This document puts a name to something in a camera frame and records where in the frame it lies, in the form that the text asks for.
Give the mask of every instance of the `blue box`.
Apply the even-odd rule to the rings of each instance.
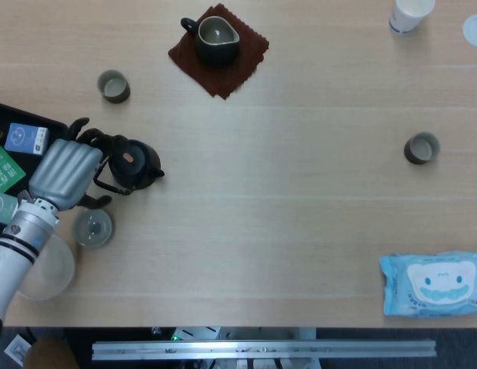
[[[48,129],[11,123],[5,149],[27,154],[43,155],[48,145]]]

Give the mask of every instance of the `blue wet wipes package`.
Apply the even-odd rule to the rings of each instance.
[[[27,154],[43,155],[48,144],[48,129],[11,123],[5,149]]]
[[[380,258],[387,281],[385,315],[449,317],[477,312],[477,252],[389,255]]]

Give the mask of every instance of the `black tray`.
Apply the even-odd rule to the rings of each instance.
[[[11,123],[21,123],[24,125],[34,125],[36,127],[45,127],[49,131],[48,146],[58,138],[66,138],[68,135],[68,126],[59,121],[43,118],[39,115],[18,110],[7,105],[0,104],[0,130],[4,132],[1,140],[1,146],[4,146],[6,135],[8,134],[9,125]],[[21,191],[27,189],[28,181],[33,175],[35,169],[42,160],[41,156],[22,154],[20,152],[8,151],[8,154],[22,167],[26,176],[16,183],[13,187],[6,191],[6,194],[17,196]],[[0,235],[4,229],[4,225],[0,223]]]

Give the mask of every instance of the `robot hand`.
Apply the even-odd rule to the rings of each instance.
[[[29,199],[0,236],[0,332],[15,292],[58,226],[58,211],[80,202],[101,159],[97,148],[59,139],[30,179]]]

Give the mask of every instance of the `wooden table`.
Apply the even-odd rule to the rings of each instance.
[[[477,0],[439,0],[409,37],[389,31],[389,0],[225,2],[270,41],[226,101],[167,56],[180,18],[210,5],[0,1],[0,102],[89,116],[152,145],[167,173],[114,199],[112,242],[78,250],[62,296],[16,298],[6,324],[477,327],[383,317],[379,269],[394,252],[477,250],[477,48],[462,37]],[[108,68],[127,103],[100,97]],[[405,160],[418,131],[440,138],[436,163]]]

